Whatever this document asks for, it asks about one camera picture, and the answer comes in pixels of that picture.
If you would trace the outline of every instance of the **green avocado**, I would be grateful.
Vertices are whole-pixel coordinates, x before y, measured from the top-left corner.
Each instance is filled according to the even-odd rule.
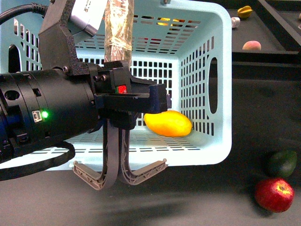
[[[268,159],[266,170],[271,177],[286,178],[292,174],[297,164],[297,153],[294,150],[276,152]]]

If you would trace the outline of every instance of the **black cable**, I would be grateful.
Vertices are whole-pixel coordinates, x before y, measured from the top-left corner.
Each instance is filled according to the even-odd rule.
[[[21,178],[34,173],[38,173],[52,167],[63,165],[67,161],[74,158],[75,149],[72,144],[62,141],[61,143],[55,146],[66,148],[68,149],[68,151],[65,152],[64,154],[61,154],[60,156],[51,159],[46,159],[43,161],[39,161],[23,166],[15,166],[11,168],[0,169],[0,181]]]
[[[38,13],[42,16],[45,16],[47,12],[48,6],[44,6],[37,3],[32,3],[28,5],[21,5],[14,8],[11,8],[3,13],[0,14],[0,25],[4,22],[8,21],[11,18],[14,18],[15,16],[21,15],[23,13]]]

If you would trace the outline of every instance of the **light blue plastic basket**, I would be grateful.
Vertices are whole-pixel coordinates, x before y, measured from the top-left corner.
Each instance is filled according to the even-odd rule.
[[[0,11],[31,0],[1,0]],[[49,4],[48,0],[39,3]],[[21,70],[41,68],[38,55],[40,15],[27,13],[0,26],[0,72],[8,71],[8,49],[16,45]],[[213,3],[188,0],[135,0],[132,74],[165,83],[172,95],[172,109],[185,114],[193,123],[187,137],[170,138],[151,132],[143,115],[131,131],[130,162],[133,169],[167,159],[169,166],[216,164],[231,149],[231,19],[227,11]],[[101,64],[104,56],[104,22],[98,34],[77,44],[78,57]],[[208,81],[210,63],[217,59],[218,104],[210,111]],[[102,168],[102,132],[83,134],[70,140],[76,157],[53,168],[71,169],[74,160],[95,170]],[[54,157],[61,148],[47,148],[6,162],[10,167]]]

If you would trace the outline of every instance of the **plastic wrap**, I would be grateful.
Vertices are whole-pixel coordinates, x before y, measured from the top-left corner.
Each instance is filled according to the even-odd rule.
[[[104,61],[132,61],[134,0],[109,0],[105,10]]]

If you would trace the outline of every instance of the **yellow mango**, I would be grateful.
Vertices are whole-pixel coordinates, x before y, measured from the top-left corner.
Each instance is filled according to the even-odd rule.
[[[191,121],[174,110],[159,114],[145,114],[144,121],[150,130],[166,137],[184,137],[192,130]]]
[[[237,10],[238,17],[241,19],[249,18],[249,16],[251,15],[252,12],[253,12],[253,10],[250,6],[244,6],[244,7],[240,8],[239,10]]]

